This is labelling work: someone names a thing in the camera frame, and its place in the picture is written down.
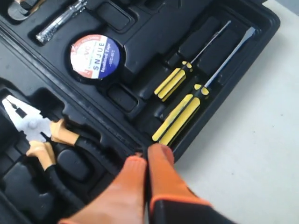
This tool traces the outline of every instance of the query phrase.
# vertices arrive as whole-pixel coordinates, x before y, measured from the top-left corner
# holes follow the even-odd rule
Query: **white table surface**
[[[299,17],[281,28],[177,162],[190,188],[242,224],[299,224]]]

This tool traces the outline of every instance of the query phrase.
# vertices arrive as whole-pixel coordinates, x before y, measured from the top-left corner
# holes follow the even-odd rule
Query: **tape roll label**
[[[116,43],[103,35],[88,35],[72,45],[71,64],[77,73],[90,79],[112,74],[120,62]]]

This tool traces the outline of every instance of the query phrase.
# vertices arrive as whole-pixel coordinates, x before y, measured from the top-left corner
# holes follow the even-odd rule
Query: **tool case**
[[[64,118],[120,169],[129,155],[154,143],[153,134],[168,116],[165,111],[174,109],[196,83],[206,82],[254,27],[253,37],[211,84],[209,98],[169,143],[178,160],[278,30],[279,18],[263,2],[88,0],[84,11],[41,45],[36,35],[74,1],[43,1],[26,19],[16,21],[7,13],[15,2],[2,0],[1,100],[13,95],[44,117]],[[231,24],[196,61],[193,73],[166,101],[159,99],[155,89],[227,21]],[[119,66],[108,81],[86,83],[74,74],[70,49],[86,35],[105,35],[120,49]],[[26,156],[29,143],[2,105],[0,131],[0,223],[53,224],[76,212],[48,184],[38,160]],[[59,178],[85,203],[115,177],[88,154],[64,145],[54,148]]]

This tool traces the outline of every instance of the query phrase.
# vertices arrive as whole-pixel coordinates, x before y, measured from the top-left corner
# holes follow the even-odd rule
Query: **black plastic tool case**
[[[46,45],[35,35],[62,13],[71,0],[46,0],[23,22],[7,15],[11,0],[0,3],[0,96],[13,94],[57,121],[98,142],[120,168],[137,148],[152,144],[163,122],[161,114],[195,83],[209,79],[253,26],[256,33],[211,86],[210,98],[171,143],[176,160],[229,95],[279,27],[278,17],[257,0],[88,0],[87,10],[65,24]],[[232,24],[199,60],[189,77],[166,102],[154,90],[191,58],[228,20]],[[198,30],[199,34],[186,43]],[[118,78],[105,86],[74,79],[69,50],[87,34],[103,34],[120,46],[123,63]],[[55,223],[75,212],[48,185],[35,158],[25,156],[28,142],[0,107],[0,223]],[[56,151],[64,183],[86,203],[114,176],[88,155],[66,147]]]

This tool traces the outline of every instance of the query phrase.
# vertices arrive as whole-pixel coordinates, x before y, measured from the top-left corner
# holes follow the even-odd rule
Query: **pliers jaw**
[[[50,123],[48,118],[41,115],[41,111],[8,95],[2,100],[2,104],[9,115],[15,128],[26,135],[26,139],[30,141],[46,142],[47,140],[41,134],[51,137]]]

